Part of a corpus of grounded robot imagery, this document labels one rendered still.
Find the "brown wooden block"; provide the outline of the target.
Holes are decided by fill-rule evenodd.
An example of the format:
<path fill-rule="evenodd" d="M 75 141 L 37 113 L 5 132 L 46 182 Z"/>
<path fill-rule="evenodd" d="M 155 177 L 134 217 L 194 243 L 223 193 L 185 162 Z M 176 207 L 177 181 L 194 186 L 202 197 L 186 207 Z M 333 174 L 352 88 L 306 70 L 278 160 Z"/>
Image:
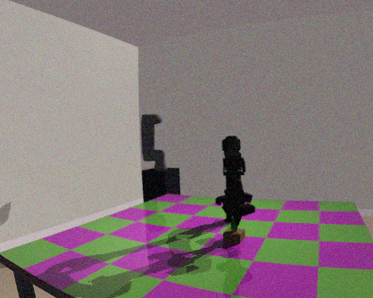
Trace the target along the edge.
<path fill-rule="evenodd" d="M 227 243 L 237 243 L 240 244 L 245 238 L 245 230 L 243 228 L 238 228 L 236 232 L 232 232 L 231 228 L 228 228 L 225 233 L 223 233 L 223 242 Z"/>

